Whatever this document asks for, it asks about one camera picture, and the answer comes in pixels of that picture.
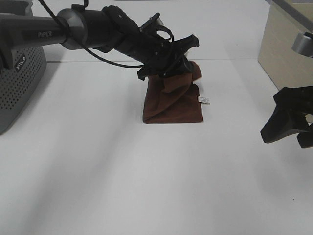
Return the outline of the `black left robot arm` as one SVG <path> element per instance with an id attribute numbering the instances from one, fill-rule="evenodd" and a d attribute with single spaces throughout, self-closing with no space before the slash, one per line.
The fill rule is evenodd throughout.
<path id="1" fill-rule="evenodd" d="M 198 38 L 190 35 L 174 40 L 172 32 L 164 27 L 159 13 L 142 26 L 117 6 L 88 10 L 74 4 L 48 17 L 0 16 L 0 67 L 14 67 L 13 50 L 61 44 L 69 50 L 84 49 L 90 54 L 116 50 L 140 62 L 137 76 L 140 80 L 157 75 L 166 78 L 193 71 L 185 54 L 198 47 Z"/>

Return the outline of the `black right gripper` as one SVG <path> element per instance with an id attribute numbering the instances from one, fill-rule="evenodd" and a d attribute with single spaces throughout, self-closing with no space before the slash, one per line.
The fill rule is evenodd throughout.
<path id="1" fill-rule="evenodd" d="M 264 143 L 297 135 L 301 148 L 313 147 L 313 125 L 306 114 L 313 114 L 313 87 L 284 87 L 273 96 L 276 107 L 260 131 Z"/>

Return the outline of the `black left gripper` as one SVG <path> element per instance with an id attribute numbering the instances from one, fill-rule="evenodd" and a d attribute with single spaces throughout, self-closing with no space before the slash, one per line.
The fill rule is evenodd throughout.
<path id="1" fill-rule="evenodd" d="M 115 50 L 143 64 L 137 77 L 144 80 L 153 75 L 167 78 L 192 73 L 194 65 L 185 54 L 190 48 L 198 46 L 199 40 L 194 35 L 174 42 L 139 35 L 126 37 Z"/>

